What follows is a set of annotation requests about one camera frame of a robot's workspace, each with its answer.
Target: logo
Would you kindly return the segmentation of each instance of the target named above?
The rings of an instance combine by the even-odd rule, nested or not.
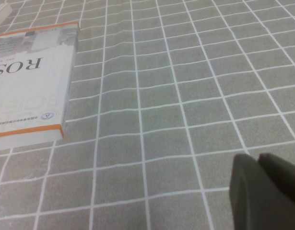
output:
[[[49,120],[49,119],[52,119],[54,116],[55,116],[54,113],[45,113],[45,114],[41,115],[41,119]]]

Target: black object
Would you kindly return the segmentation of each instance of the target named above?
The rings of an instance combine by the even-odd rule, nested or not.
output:
[[[235,230],[295,230],[295,166],[287,161],[237,154],[229,196]]]

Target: book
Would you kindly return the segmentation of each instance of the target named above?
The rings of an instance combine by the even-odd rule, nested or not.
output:
[[[12,13],[12,7],[8,3],[0,4],[0,24]]]
[[[0,35],[0,150],[63,138],[78,23]]]

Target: grid pattern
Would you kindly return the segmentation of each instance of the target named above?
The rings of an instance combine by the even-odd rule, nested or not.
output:
[[[234,155],[295,163],[295,0],[8,2],[0,34],[82,30],[65,139],[0,151],[0,230],[232,230]]]

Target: book cover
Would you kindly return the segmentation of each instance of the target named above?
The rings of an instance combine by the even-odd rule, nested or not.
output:
[[[0,35],[0,149],[62,138],[78,32],[64,23]]]

